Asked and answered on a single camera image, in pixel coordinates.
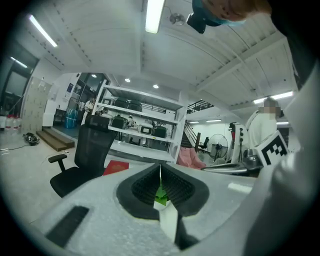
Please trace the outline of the black pot on floor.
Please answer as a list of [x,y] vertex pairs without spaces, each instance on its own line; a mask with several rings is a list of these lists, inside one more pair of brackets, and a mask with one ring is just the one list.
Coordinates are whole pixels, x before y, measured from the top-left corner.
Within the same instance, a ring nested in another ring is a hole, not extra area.
[[27,132],[27,133],[23,134],[23,138],[24,138],[25,142],[28,143],[29,146],[35,146],[40,142],[39,138],[37,138],[31,132]]

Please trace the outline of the white metal shelving rack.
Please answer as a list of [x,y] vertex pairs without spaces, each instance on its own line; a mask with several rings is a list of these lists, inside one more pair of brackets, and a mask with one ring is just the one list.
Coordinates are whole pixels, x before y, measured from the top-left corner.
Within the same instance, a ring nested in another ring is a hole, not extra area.
[[[106,114],[117,115],[128,119],[126,129],[112,127],[116,138],[111,146],[125,158],[141,158],[143,161],[176,162],[183,137],[188,95],[180,91],[177,98],[169,94],[158,94],[155,90],[147,93],[134,88],[103,84],[98,92],[93,112],[105,110]],[[103,104],[104,98],[124,98],[139,101],[142,112]],[[138,132],[138,125],[147,123],[167,128],[166,138],[156,137]]]

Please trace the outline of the green rice cooker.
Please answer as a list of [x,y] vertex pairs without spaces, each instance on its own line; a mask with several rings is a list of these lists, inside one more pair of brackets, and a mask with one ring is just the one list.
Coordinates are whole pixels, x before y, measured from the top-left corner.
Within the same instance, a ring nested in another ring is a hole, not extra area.
[[117,129],[126,129],[128,119],[120,116],[119,114],[112,119],[111,126]]
[[142,104],[139,101],[131,100],[127,106],[129,110],[142,112]]
[[114,106],[119,107],[119,108],[127,109],[128,105],[129,105],[129,101],[125,98],[122,98],[122,97],[118,97],[114,101]]
[[167,128],[161,125],[156,125],[153,127],[152,135],[154,137],[166,138],[167,137]]

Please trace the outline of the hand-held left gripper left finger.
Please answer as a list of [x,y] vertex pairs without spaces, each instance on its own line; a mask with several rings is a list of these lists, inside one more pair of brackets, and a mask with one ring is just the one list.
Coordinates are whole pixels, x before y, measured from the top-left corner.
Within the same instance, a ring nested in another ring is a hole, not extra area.
[[154,208],[160,167],[148,163],[92,179],[33,222],[51,253],[165,253]]

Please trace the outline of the black mesh office chair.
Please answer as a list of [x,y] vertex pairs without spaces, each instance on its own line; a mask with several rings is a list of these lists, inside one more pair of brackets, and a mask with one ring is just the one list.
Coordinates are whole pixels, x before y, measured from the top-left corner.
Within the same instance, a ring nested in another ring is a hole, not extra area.
[[50,185],[56,194],[63,198],[84,183],[103,175],[105,160],[116,134],[109,129],[110,119],[90,115],[80,127],[76,151],[75,166],[66,169],[63,160],[65,154],[58,154],[48,159],[57,162],[61,173],[50,179]]

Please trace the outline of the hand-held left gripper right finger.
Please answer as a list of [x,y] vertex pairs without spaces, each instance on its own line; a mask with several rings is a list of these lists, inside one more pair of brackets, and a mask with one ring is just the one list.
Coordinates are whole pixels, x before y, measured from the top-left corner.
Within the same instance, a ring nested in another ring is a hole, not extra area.
[[245,254],[250,218],[241,204],[255,178],[163,164],[170,204],[161,211],[166,254]]

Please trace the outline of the green potted plant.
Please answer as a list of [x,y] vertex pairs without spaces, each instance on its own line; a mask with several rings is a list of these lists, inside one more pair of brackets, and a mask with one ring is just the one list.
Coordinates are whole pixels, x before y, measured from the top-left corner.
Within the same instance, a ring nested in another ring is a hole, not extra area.
[[162,184],[160,184],[156,194],[155,194],[155,202],[166,206],[167,201],[168,201],[168,195],[166,193],[166,191],[163,189]]

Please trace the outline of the red hardcover book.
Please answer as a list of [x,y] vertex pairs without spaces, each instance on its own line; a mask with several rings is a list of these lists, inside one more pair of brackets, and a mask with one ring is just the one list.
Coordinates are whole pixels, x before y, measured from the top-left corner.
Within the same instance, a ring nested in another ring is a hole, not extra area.
[[109,164],[105,168],[103,175],[110,175],[114,173],[118,173],[129,168],[128,162],[117,161],[117,160],[110,160]]

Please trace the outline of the ceiling tube light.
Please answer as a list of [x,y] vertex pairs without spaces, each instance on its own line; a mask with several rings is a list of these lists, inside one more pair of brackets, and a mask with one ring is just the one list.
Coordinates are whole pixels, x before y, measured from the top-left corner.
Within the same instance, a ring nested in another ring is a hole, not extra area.
[[29,21],[33,24],[33,26],[40,32],[40,34],[54,47],[57,48],[58,44],[50,37],[50,35],[44,30],[41,24],[37,21],[37,19],[33,15],[29,15]]
[[148,0],[146,9],[145,31],[157,34],[166,0]]
[[16,64],[20,65],[21,67],[23,67],[25,69],[28,67],[27,65],[25,65],[24,63],[22,63],[21,61],[17,60],[16,58],[14,58],[12,56],[10,57],[10,59],[13,60]]
[[[294,95],[294,92],[293,91],[289,91],[289,92],[285,92],[285,93],[269,96],[269,98],[271,98],[273,100],[280,100],[280,99],[285,99],[285,98],[292,97],[293,95]],[[253,101],[253,103],[255,105],[257,105],[257,104],[263,103],[265,101],[265,99],[267,99],[267,97],[256,99],[256,100]]]

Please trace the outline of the white ceiling fan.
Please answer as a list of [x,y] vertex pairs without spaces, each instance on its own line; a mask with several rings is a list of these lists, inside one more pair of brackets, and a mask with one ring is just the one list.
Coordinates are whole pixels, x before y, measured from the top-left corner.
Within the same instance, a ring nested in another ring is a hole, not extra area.
[[169,21],[172,25],[182,26],[185,24],[186,19],[182,14],[175,12],[170,14]]

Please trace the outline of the pink cloth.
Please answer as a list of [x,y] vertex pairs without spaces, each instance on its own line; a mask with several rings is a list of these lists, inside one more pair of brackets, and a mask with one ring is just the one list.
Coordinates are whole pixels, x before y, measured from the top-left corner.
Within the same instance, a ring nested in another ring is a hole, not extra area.
[[180,166],[197,170],[206,167],[206,164],[199,159],[193,147],[180,147],[176,163]]

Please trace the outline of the dark staircase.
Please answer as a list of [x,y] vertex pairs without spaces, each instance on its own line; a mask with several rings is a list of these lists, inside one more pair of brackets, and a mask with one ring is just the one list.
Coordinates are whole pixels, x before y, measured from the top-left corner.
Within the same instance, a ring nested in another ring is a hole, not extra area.
[[182,140],[181,140],[181,146],[185,148],[191,148],[195,147],[197,144],[198,140],[198,133],[194,132],[192,125],[199,124],[200,121],[195,121],[189,119],[191,114],[198,113],[204,110],[208,110],[210,108],[213,108],[214,105],[206,102],[204,100],[198,100],[195,103],[190,104],[187,107],[186,110],[186,120],[185,120],[185,125],[184,125],[184,130],[183,130],[183,135],[182,135]]

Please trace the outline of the beige locker cabinet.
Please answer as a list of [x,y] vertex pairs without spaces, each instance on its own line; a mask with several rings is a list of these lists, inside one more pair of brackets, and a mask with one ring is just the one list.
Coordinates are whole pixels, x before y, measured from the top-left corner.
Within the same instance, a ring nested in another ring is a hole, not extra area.
[[32,77],[24,96],[21,118],[23,134],[40,131],[43,126],[43,115],[52,85],[43,79]]

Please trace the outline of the black standing fan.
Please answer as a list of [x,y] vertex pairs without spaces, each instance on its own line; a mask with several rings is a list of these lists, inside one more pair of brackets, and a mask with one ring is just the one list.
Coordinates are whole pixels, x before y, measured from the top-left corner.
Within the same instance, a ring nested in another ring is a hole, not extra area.
[[207,148],[213,160],[223,159],[228,153],[229,144],[224,135],[217,133],[209,139]]

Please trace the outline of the blue woven bag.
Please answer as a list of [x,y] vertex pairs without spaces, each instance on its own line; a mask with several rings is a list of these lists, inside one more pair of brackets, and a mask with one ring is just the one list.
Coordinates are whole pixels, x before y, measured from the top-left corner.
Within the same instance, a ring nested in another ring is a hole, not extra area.
[[73,129],[77,125],[78,111],[76,109],[68,108],[65,114],[64,127],[66,129]]

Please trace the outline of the person's black clothing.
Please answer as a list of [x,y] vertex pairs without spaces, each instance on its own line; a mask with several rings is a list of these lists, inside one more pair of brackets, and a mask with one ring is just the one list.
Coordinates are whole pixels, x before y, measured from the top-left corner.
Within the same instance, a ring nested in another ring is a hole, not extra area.
[[320,30],[320,2],[317,0],[267,0],[271,21],[287,38],[300,90],[320,61],[316,32]]

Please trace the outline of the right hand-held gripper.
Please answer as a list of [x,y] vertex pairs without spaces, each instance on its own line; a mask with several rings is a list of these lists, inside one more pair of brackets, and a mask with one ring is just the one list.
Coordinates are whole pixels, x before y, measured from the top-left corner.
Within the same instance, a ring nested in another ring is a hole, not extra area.
[[276,165],[288,153],[288,147],[281,133],[277,130],[256,147],[263,167]]

